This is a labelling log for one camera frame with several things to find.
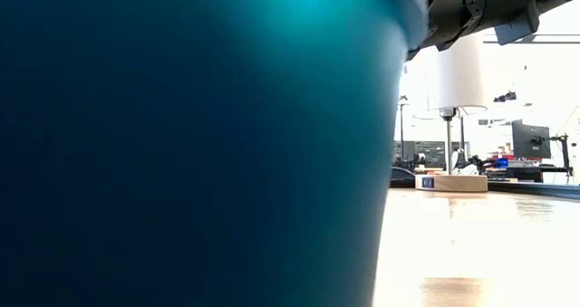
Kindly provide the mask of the black desk monitor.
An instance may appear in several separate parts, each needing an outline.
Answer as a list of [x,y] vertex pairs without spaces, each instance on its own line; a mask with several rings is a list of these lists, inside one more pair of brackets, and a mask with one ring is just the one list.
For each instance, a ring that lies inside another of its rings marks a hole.
[[511,122],[515,158],[551,158],[549,127]]

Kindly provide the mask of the white shade lamp wooden base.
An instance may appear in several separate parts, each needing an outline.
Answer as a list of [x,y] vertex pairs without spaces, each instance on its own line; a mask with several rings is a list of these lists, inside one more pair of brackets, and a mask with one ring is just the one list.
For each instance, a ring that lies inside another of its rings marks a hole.
[[415,188],[431,192],[483,193],[488,179],[478,170],[455,173],[452,121],[488,108],[481,69],[480,40],[472,35],[456,41],[448,50],[428,60],[427,110],[417,117],[438,119],[445,125],[445,171],[418,175]]

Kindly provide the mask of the black background stand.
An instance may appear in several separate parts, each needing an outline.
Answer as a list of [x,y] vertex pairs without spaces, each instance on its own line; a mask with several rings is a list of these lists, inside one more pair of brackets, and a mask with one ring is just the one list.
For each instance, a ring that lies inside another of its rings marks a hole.
[[407,104],[408,104],[408,98],[407,98],[407,96],[406,95],[401,95],[399,97],[401,160],[405,160],[405,148],[404,148],[404,111],[403,111],[403,108]]

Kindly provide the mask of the blue plastic bin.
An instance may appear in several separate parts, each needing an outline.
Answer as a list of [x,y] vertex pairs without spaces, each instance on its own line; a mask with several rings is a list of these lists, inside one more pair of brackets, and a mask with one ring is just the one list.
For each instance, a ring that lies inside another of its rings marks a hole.
[[0,0],[0,307],[372,307],[427,0]]

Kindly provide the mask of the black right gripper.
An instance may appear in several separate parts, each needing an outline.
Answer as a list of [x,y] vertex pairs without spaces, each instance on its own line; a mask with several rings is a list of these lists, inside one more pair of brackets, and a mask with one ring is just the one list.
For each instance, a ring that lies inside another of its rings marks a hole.
[[435,46],[448,50],[459,38],[475,32],[485,13],[487,0],[428,0],[429,25],[426,39],[408,51],[411,61],[421,49]]

